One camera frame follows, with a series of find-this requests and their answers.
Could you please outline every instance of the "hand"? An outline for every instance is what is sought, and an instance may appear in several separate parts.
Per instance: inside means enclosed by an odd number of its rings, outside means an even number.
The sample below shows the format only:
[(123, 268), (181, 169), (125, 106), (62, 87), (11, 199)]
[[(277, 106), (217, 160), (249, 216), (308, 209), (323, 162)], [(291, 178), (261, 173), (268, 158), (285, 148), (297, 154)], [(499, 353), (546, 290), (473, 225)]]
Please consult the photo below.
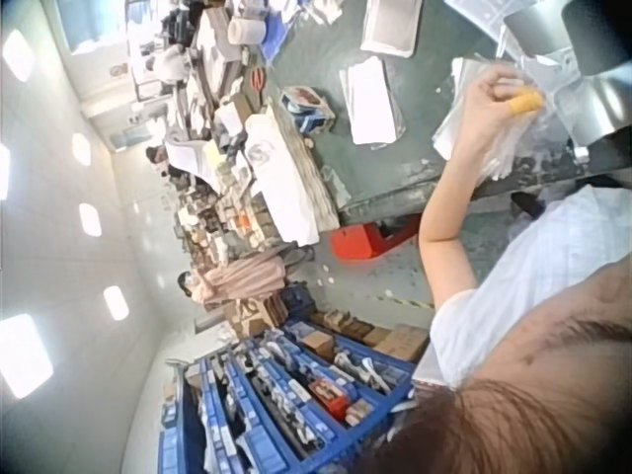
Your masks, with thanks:
[(504, 84), (515, 79), (516, 70), (503, 64), (490, 67), (465, 95), (461, 127), (452, 156), (482, 159), (496, 136), (514, 116), (509, 101), (523, 93), (522, 86)]

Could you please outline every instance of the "worker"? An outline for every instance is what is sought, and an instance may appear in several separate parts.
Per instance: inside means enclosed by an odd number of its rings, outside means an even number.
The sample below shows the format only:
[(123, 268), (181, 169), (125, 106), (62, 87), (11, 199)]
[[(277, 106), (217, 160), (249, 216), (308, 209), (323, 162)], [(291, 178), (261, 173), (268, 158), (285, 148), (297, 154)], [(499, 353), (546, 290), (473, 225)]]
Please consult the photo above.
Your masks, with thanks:
[(167, 148), (165, 148), (165, 145), (148, 146), (145, 148), (145, 156), (154, 165), (164, 161), (169, 161), (169, 155), (167, 154)]
[(632, 192), (549, 205), (480, 285), (458, 239), (513, 78), (495, 66), (468, 91), (421, 222), (445, 386), (357, 472), (632, 472)]
[(181, 44), (174, 44), (154, 54), (147, 59), (145, 67), (153, 71), (161, 82), (172, 86), (186, 82), (191, 74), (191, 61), (187, 49)]
[[(294, 256), (294, 260), (286, 264), (283, 259), (288, 256)], [(271, 249), (206, 273), (183, 272), (178, 276), (178, 286), (187, 297), (204, 305), (254, 298), (284, 288), (285, 276), (313, 257), (311, 246)]]

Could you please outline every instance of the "pink clothing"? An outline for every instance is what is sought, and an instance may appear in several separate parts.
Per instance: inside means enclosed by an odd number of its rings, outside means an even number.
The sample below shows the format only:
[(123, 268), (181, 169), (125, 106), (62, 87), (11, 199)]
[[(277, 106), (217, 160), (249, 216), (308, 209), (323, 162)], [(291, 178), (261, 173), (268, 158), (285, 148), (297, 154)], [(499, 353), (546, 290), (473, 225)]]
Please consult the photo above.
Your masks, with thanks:
[(276, 250), (268, 250), (207, 272), (191, 298), (200, 304), (252, 298), (282, 289), (284, 278), (283, 260)]

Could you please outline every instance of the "brown hair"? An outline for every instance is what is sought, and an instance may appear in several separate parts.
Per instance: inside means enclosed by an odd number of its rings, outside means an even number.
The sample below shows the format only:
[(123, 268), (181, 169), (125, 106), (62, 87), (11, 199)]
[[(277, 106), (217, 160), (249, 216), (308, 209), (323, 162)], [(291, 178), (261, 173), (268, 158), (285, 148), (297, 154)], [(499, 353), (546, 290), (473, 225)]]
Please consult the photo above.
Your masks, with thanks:
[[(473, 405), (472, 398), (487, 401)], [(584, 416), (590, 413), (588, 406), (578, 407), (586, 409), (581, 410)], [(623, 418), (625, 433), (629, 434), (630, 419)], [(597, 417), (594, 420), (595, 426), (601, 424)], [(498, 425), (510, 428), (499, 430)], [(614, 427), (606, 429), (607, 433), (613, 434), (612, 440), (618, 439)], [(482, 380), (458, 391), (445, 387), (438, 389), (431, 398), (420, 403), (407, 426), (391, 442), (367, 453), (355, 466), (354, 472), (632, 472), (629, 470), (630, 456), (625, 458), (625, 452), (630, 450), (630, 437), (623, 437), (625, 433), (619, 437), (627, 450), (604, 450), (582, 445), (551, 408), (540, 400), (515, 386)]]

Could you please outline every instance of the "workbench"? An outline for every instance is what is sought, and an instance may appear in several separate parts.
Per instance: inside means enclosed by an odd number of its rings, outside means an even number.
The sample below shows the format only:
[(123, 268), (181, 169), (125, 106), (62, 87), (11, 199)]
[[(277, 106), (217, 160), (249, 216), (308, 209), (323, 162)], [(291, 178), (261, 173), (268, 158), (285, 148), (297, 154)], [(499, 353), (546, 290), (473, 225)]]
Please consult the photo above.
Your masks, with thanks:
[[(343, 225), (373, 222), (424, 209), (441, 175), (444, 160), (432, 137), (447, 112), (450, 62), (479, 53), (494, 57), (496, 43), (445, 5), (426, 0), (417, 48), (411, 58), (381, 55), (389, 86), (402, 110), (405, 134), (378, 150), (352, 142), (339, 70), (372, 56), (359, 49), (366, 1), (346, 0), (333, 26), (300, 20), (275, 59), (269, 76), (279, 88), (306, 85), (323, 94), (337, 116), (334, 127), (314, 137), (314, 158), (329, 165), (352, 199), (339, 209)], [(590, 148), (588, 164), (576, 164), (572, 152), (541, 165), (518, 157), (506, 179), (484, 183), (475, 198), (608, 173), (632, 165), (630, 129), (620, 130)]]

